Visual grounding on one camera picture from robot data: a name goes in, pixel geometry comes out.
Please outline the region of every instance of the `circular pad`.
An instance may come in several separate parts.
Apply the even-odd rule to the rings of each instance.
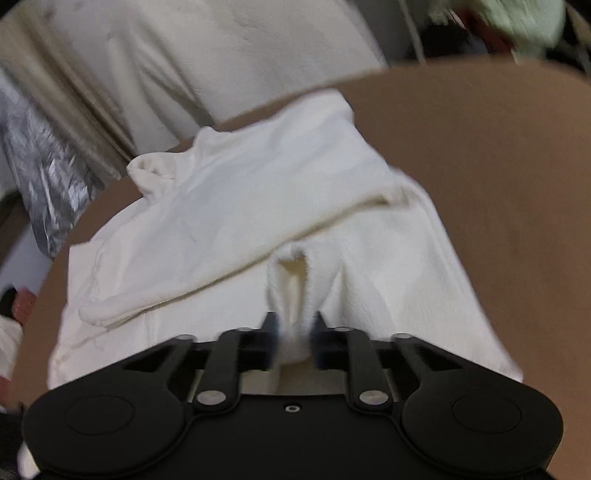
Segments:
[[[67,409],[64,421],[82,435],[106,435],[125,428],[133,418],[134,407],[127,400],[101,395],[74,402]]]
[[[562,418],[540,392],[501,375],[457,369],[427,376],[405,402],[408,439],[441,466],[511,476],[543,465],[562,437]]]
[[[521,421],[517,405],[494,395],[460,398],[453,406],[453,416],[460,425],[477,433],[505,433]]]
[[[42,469],[110,476],[157,458],[183,425],[180,402],[155,375],[107,370],[45,394],[27,411],[23,432]]]

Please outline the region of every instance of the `white towel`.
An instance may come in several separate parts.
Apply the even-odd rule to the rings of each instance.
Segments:
[[[0,315],[0,377],[12,378],[12,370],[21,346],[22,327],[14,320]]]
[[[335,90],[185,153],[129,165],[144,194],[70,250],[50,386],[175,335],[213,340],[281,317],[305,359],[316,310],[374,339],[408,332],[512,378],[426,193],[361,137]]]
[[[140,153],[171,148],[203,125],[274,99],[387,66],[347,0],[113,3],[109,57]]]

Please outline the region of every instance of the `towel fold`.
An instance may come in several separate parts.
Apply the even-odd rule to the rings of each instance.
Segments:
[[[408,332],[512,378],[419,185],[361,137],[335,90],[181,154],[129,165],[144,198],[72,247],[55,387],[175,335],[281,318],[281,363],[314,312],[374,339]]]

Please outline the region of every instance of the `brown table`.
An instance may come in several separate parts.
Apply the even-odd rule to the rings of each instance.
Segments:
[[[446,61],[336,85],[367,142],[429,192],[476,294],[525,382],[559,406],[550,471],[591,478],[591,89],[535,63]],[[268,117],[288,100],[220,125]],[[70,234],[87,241],[139,198],[110,187]],[[14,400],[46,390],[66,301],[64,248],[39,295],[14,373]]]

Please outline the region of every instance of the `silver screw head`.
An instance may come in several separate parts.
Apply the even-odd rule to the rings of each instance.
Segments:
[[[359,399],[366,405],[382,405],[388,401],[389,397],[386,392],[381,390],[366,390],[359,396]]]
[[[224,392],[220,392],[219,390],[204,390],[199,395],[197,395],[197,401],[201,405],[213,406],[219,405],[226,401],[226,394]]]

